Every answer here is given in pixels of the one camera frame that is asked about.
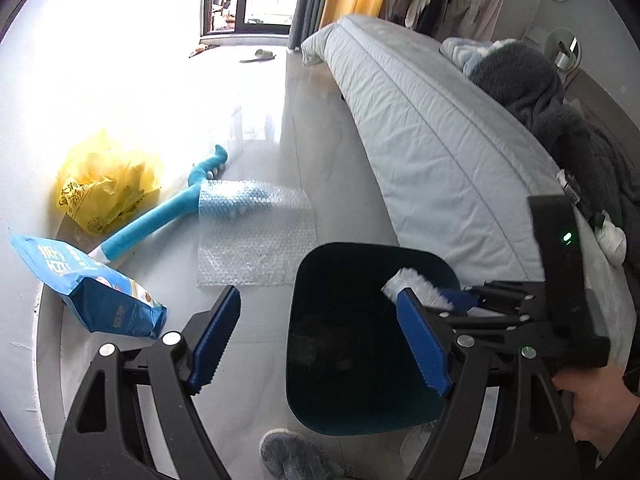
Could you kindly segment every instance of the blue snack bag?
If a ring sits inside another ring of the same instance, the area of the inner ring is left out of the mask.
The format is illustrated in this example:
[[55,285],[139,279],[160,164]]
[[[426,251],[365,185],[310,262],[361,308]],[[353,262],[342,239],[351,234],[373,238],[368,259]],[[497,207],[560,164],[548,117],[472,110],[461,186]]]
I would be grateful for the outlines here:
[[124,274],[59,240],[12,235],[11,244],[89,332],[151,339],[160,335],[166,307]]

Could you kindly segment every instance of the skin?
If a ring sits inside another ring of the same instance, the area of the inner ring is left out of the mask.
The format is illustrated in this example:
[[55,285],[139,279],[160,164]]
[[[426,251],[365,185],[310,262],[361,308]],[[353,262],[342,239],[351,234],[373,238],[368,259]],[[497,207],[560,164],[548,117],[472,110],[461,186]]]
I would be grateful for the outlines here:
[[591,442],[605,458],[640,406],[623,382],[623,371],[609,363],[591,370],[561,370],[553,378],[558,390],[575,394],[571,430],[576,440]]

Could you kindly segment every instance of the silver screw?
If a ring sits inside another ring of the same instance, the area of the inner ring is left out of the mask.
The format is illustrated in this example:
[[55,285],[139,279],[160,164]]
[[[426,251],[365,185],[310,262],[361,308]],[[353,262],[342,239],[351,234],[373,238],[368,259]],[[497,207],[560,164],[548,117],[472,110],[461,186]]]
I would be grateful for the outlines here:
[[114,345],[113,343],[104,344],[100,347],[100,350],[98,350],[98,352],[100,352],[100,355],[103,357],[107,357],[113,354],[115,351],[116,345]]
[[533,359],[538,353],[533,346],[523,346],[522,350],[520,350],[522,356],[527,359]]
[[476,344],[476,340],[469,335],[461,335],[458,337],[458,344],[463,348],[471,348]]
[[167,346],[178,344],[182,339],[180,332],[167,332],[162,336],[162,342]]

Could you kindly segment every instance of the bubble wrap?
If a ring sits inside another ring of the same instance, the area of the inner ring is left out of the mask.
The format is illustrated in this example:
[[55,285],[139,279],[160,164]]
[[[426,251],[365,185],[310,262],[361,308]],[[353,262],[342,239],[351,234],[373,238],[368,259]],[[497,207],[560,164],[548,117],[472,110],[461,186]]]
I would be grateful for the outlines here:
[[198,213],[199,285],[293,284],[318,244],[311,204],[299,189],[207,180]]

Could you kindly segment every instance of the bed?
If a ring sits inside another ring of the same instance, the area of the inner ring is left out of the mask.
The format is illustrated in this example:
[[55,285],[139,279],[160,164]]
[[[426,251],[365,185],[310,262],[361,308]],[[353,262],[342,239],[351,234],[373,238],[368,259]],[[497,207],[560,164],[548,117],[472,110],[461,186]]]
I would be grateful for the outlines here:
[[[542,280],[527,196],[561,194],[559,168],[507,110],[438,53],[393,23],[343,16],[302,45],[324,61],[351,109],[402,246],[443,257],[465,285]],[[577,215],[586,285],[599,300],[611,357],[626,364],[636,314]]]

